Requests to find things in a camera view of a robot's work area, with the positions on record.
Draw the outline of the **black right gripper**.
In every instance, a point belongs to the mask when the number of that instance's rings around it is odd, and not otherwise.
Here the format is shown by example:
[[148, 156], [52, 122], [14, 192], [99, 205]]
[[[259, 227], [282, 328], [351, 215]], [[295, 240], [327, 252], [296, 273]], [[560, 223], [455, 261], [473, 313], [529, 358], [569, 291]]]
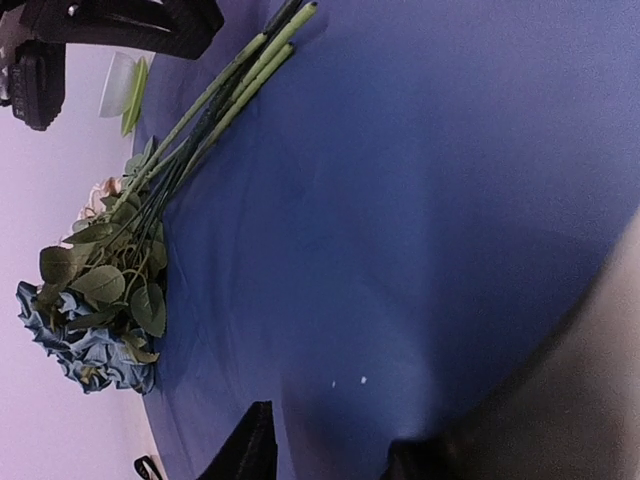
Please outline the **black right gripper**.
[[215, 1], [3, 1], [1, 41], [118, 46], [199, 58], [224, 25]]

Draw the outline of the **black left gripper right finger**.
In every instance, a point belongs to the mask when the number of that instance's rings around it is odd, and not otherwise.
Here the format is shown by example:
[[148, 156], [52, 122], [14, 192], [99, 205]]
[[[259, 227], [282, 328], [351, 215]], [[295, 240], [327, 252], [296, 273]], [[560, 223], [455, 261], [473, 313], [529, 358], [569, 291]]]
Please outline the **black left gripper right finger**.
[[559, 327], [463, 419], [392, 443], [386, 479], [639, 476], [639, 219]]

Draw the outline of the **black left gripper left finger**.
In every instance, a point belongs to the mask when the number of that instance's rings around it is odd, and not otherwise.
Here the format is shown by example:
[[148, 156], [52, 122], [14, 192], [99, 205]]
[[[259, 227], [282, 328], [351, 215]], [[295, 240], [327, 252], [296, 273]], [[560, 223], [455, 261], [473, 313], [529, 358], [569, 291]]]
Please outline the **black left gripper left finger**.
[[256, 401], [198, 480], [275, 480], [277, 461], [272, 402]]

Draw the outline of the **black printed ribbon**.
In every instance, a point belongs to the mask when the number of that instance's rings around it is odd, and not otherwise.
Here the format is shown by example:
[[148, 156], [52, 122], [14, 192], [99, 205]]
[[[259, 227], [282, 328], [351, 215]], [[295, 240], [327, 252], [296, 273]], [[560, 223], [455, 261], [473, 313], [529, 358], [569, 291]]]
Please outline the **black printed ribbon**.
[[135, 459], [133, 467], [142, 480], [162, 480], [160, 470], [153, 459], [148, 455]]

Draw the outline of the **fake flower bunch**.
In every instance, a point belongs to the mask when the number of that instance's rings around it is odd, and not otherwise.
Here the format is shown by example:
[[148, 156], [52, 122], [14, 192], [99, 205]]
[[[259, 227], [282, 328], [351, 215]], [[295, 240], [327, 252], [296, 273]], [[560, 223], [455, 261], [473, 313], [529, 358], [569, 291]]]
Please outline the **fake flower bunch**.
[[122, 177], [39, 254], [41, 282], [20, 282], [20, 320], [84, 393], [149, 393], [167, 328], [168, 254], [162, 217], [205, 154], [293, 54], [315, 2], [287, 1], [162, 139], [150, 139]]

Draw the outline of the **blue wrapping paper sheet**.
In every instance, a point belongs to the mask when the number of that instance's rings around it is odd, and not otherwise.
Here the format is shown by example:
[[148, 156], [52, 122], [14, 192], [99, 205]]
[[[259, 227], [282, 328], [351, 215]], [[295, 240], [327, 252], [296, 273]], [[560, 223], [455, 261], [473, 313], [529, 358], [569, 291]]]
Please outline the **blue wrapping paper sheet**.
[[172, 479], [273, 404], [282, 479], [375, 479], [559, 322], [639, 206], [635, 1], [321, 1], [164, 215]]

